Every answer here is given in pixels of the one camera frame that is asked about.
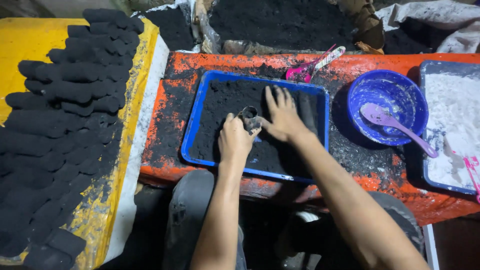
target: orange table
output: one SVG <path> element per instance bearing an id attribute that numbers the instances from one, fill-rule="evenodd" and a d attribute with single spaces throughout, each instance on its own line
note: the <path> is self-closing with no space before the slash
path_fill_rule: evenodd
<path id="1" fill-rule="evenodd" d="M 187 172 L 197 169 L 185 162 L 180 156 L 180 145 L 189 120 L 190 111 L 195 98 L 198 83 L 207 70 L 222 70 L 239 73 L 262 74 L 265 65 L 281 70 L 303 61 L 312 61 L 315 55 L 212 55 L 188 54 L 173 52 L 170 55 L 165 79 L 160 81 L 154 112 L 150 123 L 145 151 L 142 159 L 141 180 L 152 185 L 174 184 Z M 376 69 L 394 70 L 418 81 L 419 65 L 424 60 L 459 61 L 480 63 L 480 54 L 418 54 L 418 55 L 349 55 L 335 60 L 321 72 L 322 85 L 331 93 L 333 104 L 332 114 L 343 111 L 341 99 L 355 78 L 366 71 Z M 331 132 L 340 132 L 337 127 L 331 127 Z M 353 152 L 362 149 L 351 143 L 348 148 L 341 147 L 342 141 L 330 144 L 330 153 L 341 164 L 347 164 L 347 171 L 368 191 L 381 191 L 401 199 L 415 214 L 419 225 L 423 226 L 466 214 L 480 211 L 480 205 L 474 196 L 449 192 L 427 185 L 419 176 L 418 166 L 410 162 L 404 149 L 368 149 L 363 160 L 355 158 Z M 387 164 L 383 168 L 368 167 L 384 159 Z M 355 164 L 363 164 L 362 169 Z M 255 199 L 269 199 L 280 203 L 289 203 L 299 207 L 312 207 L 326 211 L 322 196 L 315 185 L 305 185 L 290 181 L 273 179 L 258 179 L 243 177 L 241 180 L 242 196 Z"/>

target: spoon handle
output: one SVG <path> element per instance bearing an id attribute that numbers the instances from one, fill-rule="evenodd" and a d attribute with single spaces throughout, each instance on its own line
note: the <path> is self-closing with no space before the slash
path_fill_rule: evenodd
<path id="1" fill-rule="evenodd" d="M 436 158 L 438 157 L 437 151 L 433 149 L 426 141 L 422 140 L 422 138 L 418 137 L 415 133 L 411 132 L 409 129 L 404 127 L 401 124 L 398 124 L 395 128 L 398 128 L 401 130 L 403 133 L 407 134 L 408 137 L 412 138 L 422 149 L 427 153 L 427 155 L 431 158 Z"/>

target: purple plastic spoon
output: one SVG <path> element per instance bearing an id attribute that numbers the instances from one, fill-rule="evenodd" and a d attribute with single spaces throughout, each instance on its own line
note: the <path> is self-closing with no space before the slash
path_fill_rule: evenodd
<path id="1" fill-rule="evenodd" d="M 380 107 L 377 104 L 367 103 L 360 108 L 362 115 L 373 124 L 394 127 L 405 133 L 408 137 L 414 140 L 427 155 L 431 158 L 438 157 L 437 151 L 433 149 L 426 141 L 422 140 L 415 133 L 400 124 L 386 108 Z"/>

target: yellow board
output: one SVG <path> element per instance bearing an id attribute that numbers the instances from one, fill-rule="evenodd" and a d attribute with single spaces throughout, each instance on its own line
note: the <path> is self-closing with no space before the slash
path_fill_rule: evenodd
<path id="1" fill-rule="evenodd" d="M 124 128 L 120 141 L 120 152 L 111 175 L 105 176 L 103 184 L 90 186 L 82 194 L 88 203 L 79 205 L 75 218 L 63 228 L 85 239 L 87 246 L 76 261 L 76 269 L 92 269 L 102 265 L 115 221 L 123 178 L 142 105 L 150 63 L 155 49 L 158 27 L 143 19 L 145 31 L 139 36 L 140 45 L 133 59 L 130 80 L 127 82 L 127 103 L 119 112 Z M 21 60 L 50 62 L 46 54 L 52 48 L 65 48 L 68 25 L 88 25 L 84 19 L 0 19 L 0 123 L 5 122 L 12 109 L 5 103 L 5 96 L 12 92 L 27 91 L 25 77 L 18 72 Z M 27 248 L 15 258 L 0 257 L 2 265 L 22 264 L 28 254 Z"/>

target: blue plastic tray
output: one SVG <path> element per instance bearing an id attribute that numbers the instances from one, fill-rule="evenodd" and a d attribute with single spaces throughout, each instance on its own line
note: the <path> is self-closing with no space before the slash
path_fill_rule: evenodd
<path id="1" fill-rule="evenodd" d="M 479 64 L 467 64 L 467 63 L 458 63 L 458 62 L 447 62 L 447 61 L 433 61 L 428 60 L 422 62 L 420 65 L 420 89 L 422 90 L 423 94 L 425 95 L 425 75 L 427 74 L 442 74 L 442 73 L 449 73 L 452 75 L 460 75 L 460 76 L 473 76 L 480 78 L 480 65 Z M 426 142 L 430 142 L 427 138 L 427 131 L 422 134 L 422 139 Z M 467 188 L 458 187 L 454 185 L 448 185 L 443 183 L 435 182 L 434 180 L 428 177 L 428 159 L 423 160 L 423 178 L 425 181 L 431 185 L 436 186 L 438 188 L 457 191 L 465 194 L 473 194 L 475 195 L 477 191 L 473 187 L 473 184 L 467 185 Z"/>
<path id="2" fill-rule="evenodd" d="M 220 82 L 223 81 L 236 81 L 236 80 L 248 80 L 248 81 L 261 81 L 265 82 L 265 86 L 267 85 L 278 85 L 280 87 L 286 87 L 290 89 L 290 91 L 303 91 L 309 94 L 317 95 L 317 109 L 318 109 L 318 137 L 320 142 L 324 145 L 325 149 L 328 151 L 328 130 L 329 130 L 329 95 L 328 92 L 322 86 L 312 85 L 312 84 L 304 84 L 304 83 L 294 83 L 285 80 L 278 80 L 278 79 L 263 79 L 260 77 L 254 77 L 251 75 L 245 74 L 237 74 L 232 72 L 223 72 L 217 70 L 211 70 L 204 73 L 202 76 L 202 80 L 200 81 L 200 85 L 198 86 L 197 95 L 195 96 L 195 102 L 193 104 L 192 113 L 190 115 L 190 119 L 187 125 L 187 132 L 185 133 L 185 137 L 183 138 L 182 146 L 181 146 L 181 155 L 182 157 L 191 163 L 195 164 L 202 164 L 205 166 L 218 166 L 218 163 L 209 161 L 209 160 L 198 160 L 193 159 L 190 157 L 188 149 L 192 147 L 193 141 L 195 140 L 195 136 L 198 132 L 198 128 L 200 125 L 200 117 L 202 115 L 203 110 L 203 102 L 205 100 L 205 95 L 207 93 L 208 84 L 211 80 L 218 79 Z M 258 176 L 266 176 L 266 177 L 273 177 L 278 179 L 284 180 L 293 180 L 299 182 L 306 182 L 312 183 L 311 179 L 305 179 L 301 177 L 292 177 L 290 175 L 283 175 L 279 173 L 267 172 L 267 171 L 260 171 L 254 169 L 245 168 L 243 170 L 246 173 L 255 174 Z"/>

